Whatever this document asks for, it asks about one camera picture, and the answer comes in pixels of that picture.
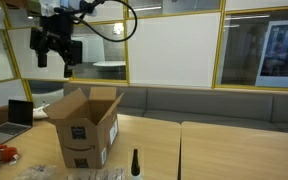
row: cardboard box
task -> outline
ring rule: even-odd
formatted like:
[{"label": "cardboard box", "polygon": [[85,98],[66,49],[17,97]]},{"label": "cardboard box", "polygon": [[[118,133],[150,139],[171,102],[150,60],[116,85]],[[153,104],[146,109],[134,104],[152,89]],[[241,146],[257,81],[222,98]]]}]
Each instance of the cardboard box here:
[{"label": "cardboard box", "polygon": [[44,109],[56,126],[68,168],[102,168],[118,132],[116,88],[92,87],[86,98],[81,89]]}]

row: box flap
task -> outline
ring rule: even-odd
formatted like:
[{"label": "box flap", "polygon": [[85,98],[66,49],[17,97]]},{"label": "box flap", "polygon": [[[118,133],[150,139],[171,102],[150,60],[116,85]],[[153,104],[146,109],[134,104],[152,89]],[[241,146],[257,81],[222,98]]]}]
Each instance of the box flap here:
[{"label": "box flap", "polygon": [[111,100],[116,99],[116,87],[92,87],[90,100]]},{"label": "box flap", "polygon": [[105,113],[105,115],[102,117],[101,121],[102,121],[103,119],[106,119],[106,117],[109,116],[109,115],[113,112],[113,110],[116,108],[116,106],[118,105],[118,103],[120,103],[120,101],[122,100],[123,95],[124,95],[124,93],[122,93],[122,94],[114,101],[114,103],[113,103],[113,104],[111,105],[111,107],[107,110],[107,112]]},{"label": "box flap", "polygon": [[88,99],[79,88],[44,108],[44,111],[50,119],[66,119],[87,101]]}]

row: wooden table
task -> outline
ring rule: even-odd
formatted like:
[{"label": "wooden table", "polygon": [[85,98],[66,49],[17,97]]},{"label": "wooden table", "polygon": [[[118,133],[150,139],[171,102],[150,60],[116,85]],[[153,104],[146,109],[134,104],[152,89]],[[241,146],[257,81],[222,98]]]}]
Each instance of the wooden table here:
[{"label": "wooden table", "polygon": [[182,180],[288,180],[288,134],[182,123]]},{"label": "wooden table", "polygon": [[[119,133],[104,168],[130,169],[133,149],[138,148],[144,179],[177,179],[181,125],[126,115],[118,115],[118,119]],[[81,170],[65,168],[55,126],[50,123],[36,121],[31,130],[7,145],[18,148],[20,159],[13,166],[2,165],[0,179],[14,179],[34,165],[56,165],[59,178]]]}]

